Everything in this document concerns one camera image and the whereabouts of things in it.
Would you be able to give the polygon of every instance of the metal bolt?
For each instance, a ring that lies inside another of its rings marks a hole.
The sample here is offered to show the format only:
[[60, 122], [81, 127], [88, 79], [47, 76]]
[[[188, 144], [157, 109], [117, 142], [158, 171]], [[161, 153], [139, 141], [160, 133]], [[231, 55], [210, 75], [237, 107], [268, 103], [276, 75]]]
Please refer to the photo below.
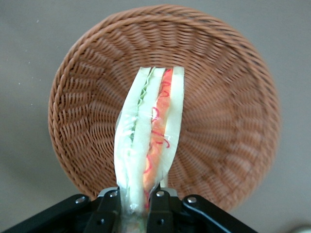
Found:
[[164, 196], [164, 192], [163, 191], [157, 191], [156, 196], [162, 197], [162, 196]]
[[196, 203], [196, 198], [195, 197], [189, 197], [189, 198], [187, 198], [187, 201], [189, 203]]
[[97, 222], [98, 225], [103, 225], [104, 223], [105, 223], [105, 219], [103, 218]]
[[118, 195], [118, 192], [117, 191], [113, 191], [113, 192], [110, 193], [109, 197], [114, 198], [117, 195]]
[[82, 203], [83, 201], [85, 201], [86, 198], [83, 196], [83, 197], [80, 197], [76, 200], [76, 204], [79, 204], [79, 203]]

